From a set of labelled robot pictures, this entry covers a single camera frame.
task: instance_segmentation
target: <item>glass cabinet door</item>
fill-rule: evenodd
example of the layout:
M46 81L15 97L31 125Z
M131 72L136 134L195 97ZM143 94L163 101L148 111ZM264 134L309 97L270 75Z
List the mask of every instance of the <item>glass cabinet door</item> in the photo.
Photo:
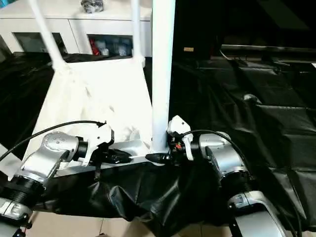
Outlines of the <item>glass cabinet door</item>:
M13 33L24 52L48 52L44 41L38 32L15 32ZM61 53L67 53L65 44L61 38L60 33L53 33L54 39L57 43Z
M88 35L92 54L105 56L132 56L132 36Z

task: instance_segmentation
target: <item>white metal frame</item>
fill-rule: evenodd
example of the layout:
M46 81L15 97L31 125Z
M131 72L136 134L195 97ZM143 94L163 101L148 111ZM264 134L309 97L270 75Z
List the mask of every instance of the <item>white metal frame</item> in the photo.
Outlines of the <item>white metal frame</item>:
M49 31L37 0L29 0L40 31L53 62L58 70L65 67L56 42ZM140 3L131 0L133 24L133 58L145 66L141 52ZM166 130L169 115L171 60L173 45L175 0L154 0L153 4L153 152L166 151Z

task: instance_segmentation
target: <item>black plastic sheet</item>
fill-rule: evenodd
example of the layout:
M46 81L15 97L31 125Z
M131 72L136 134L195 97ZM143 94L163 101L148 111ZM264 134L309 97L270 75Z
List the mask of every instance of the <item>black plastic sheet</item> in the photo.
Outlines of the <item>black plastic sheet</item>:
M65 58L68 62L104 59ZM8 91L15 88L13 78L25 75L34 78L34 85L42 80L41 93L46 93L52 77L47 55L11 60L0 64L0 81ZM12 70L14 74L3 75ZM150 60L144 70L150 88ZM181 116L192 129L228 133L244 152L265 195L285 210L294 226L295 206L303 229L311 231L316 231L315 78L316 69L310 64L174 62L170 98L170 117ZM38 112L28 111L28 116ZM2 125L11 117L2 113ZM21 130L11 132L17 135ZM204 164L158 167L148 163L107 169L99 182L94 181L93 172L55 178L37 209L129 221L139 218L156 236L171 236L189 223L227 221L215 176Z

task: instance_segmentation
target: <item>white cabinet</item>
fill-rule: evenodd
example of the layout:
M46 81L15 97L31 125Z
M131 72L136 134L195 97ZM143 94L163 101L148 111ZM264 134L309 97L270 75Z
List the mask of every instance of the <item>white cabinet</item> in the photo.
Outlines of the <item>white cabinet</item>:
M130 0L107 0L103 12L84 13L80 0L39 0L48 27L62 52L96 54L95 41L117 44L131 52L132 22ZM152 55L152 0L141 0L141 44L145 56ZM0 9L0 36L11 52L46 51L39 27L27 0L16 1Z

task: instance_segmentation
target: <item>black cable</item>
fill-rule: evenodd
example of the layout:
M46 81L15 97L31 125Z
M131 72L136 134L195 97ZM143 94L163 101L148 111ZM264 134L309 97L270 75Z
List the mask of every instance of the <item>black cable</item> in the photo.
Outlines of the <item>black cable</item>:
M13 152L15 149L17 149L19 146L21 146L22 144L30 141L32 138L35 138L43 133L46 133L46 132L49 132L51 130L54 130L56 128L59 128L59 127L63 127L63 126L67 126L67 125L70 125L70 124L76 124L76 123L93 123L93 124L96 124L98 125L98 127L101 127L102 125L106 124L106 123L102 123L102 122L98 122L98 121L91 121L91 120L79 120L79 121L72 121L72 122L65 122L65 123L61 123L59 125L55 125L55 126L52 126L52 127L49 127L47 129L44 129L40 132L37 132L35 134L33 134L32 136L28 137L28 138L25 138L23 141L19 142L18 144L16 144L15 146L13 146L10 150L8 150L6 153L4 153L1 157L0 157L0 161L2 161L8 154L10 154L11 152Z
M286 221L290 231L291 231L291 234L293 235L293 237L298 237L296 232L295 232L295 229L293 228L290 220L287 218L286 214L284 213L284 210L283 208L281 207L281 205L275 205L276 209L279 211L279 213L281 214L281 216L284 218L284 220Z
M203 133L213 133L217 136L220 136L222 138L224 138L226 141L228 141L232 147L236 150L236 152L240 155L241 159L246 162L246 159L245 159L245 155L242 153L241 149L236 145L236 143L234 143L231 139L229 139L227 136L223 135L222 133L220 132L215 132L215 131L212 131L212 130L205 130L205 129L200 129L200 130L192 130L192 131L188 131L188 132L185 132L185 133L182 133L180 134L181 137L184 137L185 135L188 135L188 134L191 134L191 133L197 133L197 132L203 132Z
M298 211L294 205L294 203L292 202L293 204L293 209L294 209L294 212L295 212L295 216L296 216L296 219L297 219L297 237L302 237L302 223L301 223L301 218L300 218L300 215L298 214Z

